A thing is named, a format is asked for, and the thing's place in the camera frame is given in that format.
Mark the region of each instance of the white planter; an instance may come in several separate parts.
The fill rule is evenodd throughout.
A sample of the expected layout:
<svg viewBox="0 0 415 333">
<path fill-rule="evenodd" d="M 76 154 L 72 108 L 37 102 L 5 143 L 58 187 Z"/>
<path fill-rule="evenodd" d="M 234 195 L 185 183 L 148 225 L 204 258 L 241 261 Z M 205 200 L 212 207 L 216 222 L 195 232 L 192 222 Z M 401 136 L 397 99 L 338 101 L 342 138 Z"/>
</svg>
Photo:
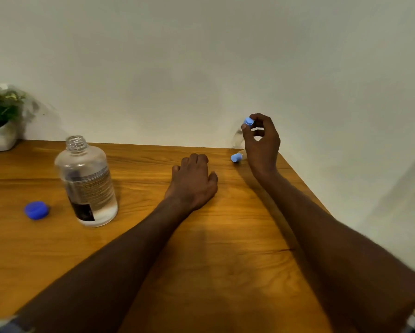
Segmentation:
<svg viewBox="0 0 415 333">
<path fill-rule="evenodd" d="M 0 151 L 7 151 L 16 142 L 16 124 L 15 122 L 8 122 L 0 127 Z"/>
</svg>

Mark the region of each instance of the black label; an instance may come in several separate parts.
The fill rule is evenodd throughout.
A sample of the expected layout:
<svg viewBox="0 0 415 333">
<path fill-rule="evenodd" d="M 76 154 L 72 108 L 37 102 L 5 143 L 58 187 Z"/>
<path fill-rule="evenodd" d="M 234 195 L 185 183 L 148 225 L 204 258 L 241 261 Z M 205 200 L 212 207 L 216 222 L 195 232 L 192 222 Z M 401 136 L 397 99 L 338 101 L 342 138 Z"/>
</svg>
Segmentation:
<svg viewBox="0 0 415 333">
<path fill-rule="evenodd" d="M 81 221 L 94 221 L 95 218 L 93 217 L 92 209 L 90 209 L 89 204 L 77 204 L 70 201 L 73 210 L 75 211 L 75 215 Z"/>
</svg>

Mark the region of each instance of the forearm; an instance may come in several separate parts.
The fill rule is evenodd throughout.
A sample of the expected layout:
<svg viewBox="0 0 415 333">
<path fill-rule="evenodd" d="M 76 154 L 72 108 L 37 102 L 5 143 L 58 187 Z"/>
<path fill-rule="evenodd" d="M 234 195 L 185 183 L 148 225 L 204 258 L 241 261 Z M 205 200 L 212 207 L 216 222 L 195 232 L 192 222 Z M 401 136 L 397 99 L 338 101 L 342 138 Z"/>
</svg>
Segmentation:
<svg viewBox="0 0 415 333">
<path fill-rule="evenodd" d="M 338 222 L 280 174 L 258 178 L 308 261 L 366 332 L 399 332 L 415 307 L 415 272 Z"/>
<path fill-rule="evenodd" d="M 155 258 L 189 213 L 178 200 L 164 200 L 27 303 L 18 321 L 37 333 L 116 332 Z"/>
</svg>

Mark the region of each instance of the hand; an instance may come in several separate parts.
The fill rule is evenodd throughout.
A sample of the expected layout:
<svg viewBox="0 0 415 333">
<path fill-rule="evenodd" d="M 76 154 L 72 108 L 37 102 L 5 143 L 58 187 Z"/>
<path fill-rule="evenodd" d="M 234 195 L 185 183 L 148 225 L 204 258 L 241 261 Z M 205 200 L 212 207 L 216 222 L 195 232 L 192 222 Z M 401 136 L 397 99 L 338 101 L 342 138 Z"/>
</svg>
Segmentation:
<svg viewBox="0 0 415 333">
<path fill-rule="evenodd" d="M 204 154 L 191 154 L 172 168 L 172 182 L 164 198 L 176 198 L 190 211 L 203 207 L 218 190 L 215 172 L 208 175 L 209 159 Z"/>
<path fill-rule="evenodd" d="M 251 114 L 249 117 L 254 119 L 255 123 L 252 126 L 243 124 L 241 129 L 250 169 L 259 179 L 277 172 L 276 163 L 280 138 L 271 118 L 260 113 Z M 263 127 L 264 129 L 251 131 L 255 127 Z"/>
</svg>

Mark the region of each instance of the table surface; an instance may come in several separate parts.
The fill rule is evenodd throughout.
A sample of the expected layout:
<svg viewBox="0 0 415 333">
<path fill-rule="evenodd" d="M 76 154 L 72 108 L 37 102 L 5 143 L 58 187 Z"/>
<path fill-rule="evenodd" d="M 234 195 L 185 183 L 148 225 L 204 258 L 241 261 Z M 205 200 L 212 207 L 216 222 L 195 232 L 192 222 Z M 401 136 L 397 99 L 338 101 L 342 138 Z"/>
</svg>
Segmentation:
<svg viewBox="0 0 415 333">
<path fill-rule="evenodd" d="M 174 233 L 120 332 L 348 332 L 345 319 L 330 320 L 322 309 L 293 257 L 289 228 L 283 237 L 273 220 L 282 215 L 247 163 L 230 161 L 236 150 L 96 145 L 107 154 L 119 212 L 93 229 L 75 219 L 53 167 L 63 142 L 21 141 L 0 152 L 0 318 L 145 218 L 164 196 L 171 167 L 205 153 L 218 193 Z M 277 167 L 320 204 L 281 156 Z M 36 200 L 51 210 L 33 222 L 23 208 Z"/>
</svg>

